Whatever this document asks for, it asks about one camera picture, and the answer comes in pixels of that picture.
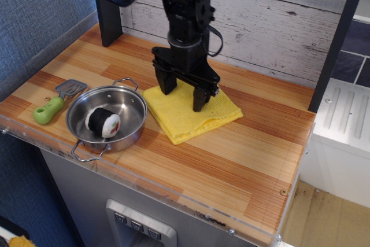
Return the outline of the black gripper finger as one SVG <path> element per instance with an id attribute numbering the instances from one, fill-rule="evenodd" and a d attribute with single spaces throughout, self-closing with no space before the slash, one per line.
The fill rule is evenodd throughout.
<path id="1" fill-rule="evenodd" d="M 156 78 L 160 86 L 161 91 L 168 95 L 177 86 L 177 78 L 173 75 L 172 71 L 156 68 Z"/>
<path id="2" fill-rule="evenodd" d="M 209 102 L 210 97 L 211 94 L 209 90 L 196 87 L 193 92 L 193 111 L 200 112 L 203 106 Z"/>

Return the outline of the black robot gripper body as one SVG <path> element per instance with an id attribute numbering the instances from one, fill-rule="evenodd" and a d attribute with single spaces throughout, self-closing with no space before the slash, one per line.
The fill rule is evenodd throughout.
<path id="1" fill-rule="evenodd" d="M 180 79 L 193 87 L 203 87 L 212 97 L 219 93 L 219 75 L 208 64 L 209 41 L 199 40 L 191 45 L 178 42 L 170 48 L 154 47 L 153 65 L 156 68 L 172 71 Z"/>

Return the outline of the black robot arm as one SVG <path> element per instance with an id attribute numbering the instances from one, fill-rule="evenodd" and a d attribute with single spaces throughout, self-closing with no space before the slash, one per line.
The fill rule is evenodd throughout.
<path id="1" fill-rule="evenodd" d="M 168 95 L 182 80 L 194 87 L 193 110 L 199 112 L 219 92 L 219 75 L 208 64 L 210 34 L 222 35 L 211 26 L 214 7 L 210 0 L 162 0 L 169 21 L 169 48 L 154 47 L 153 65 L 161 91 Z"/>

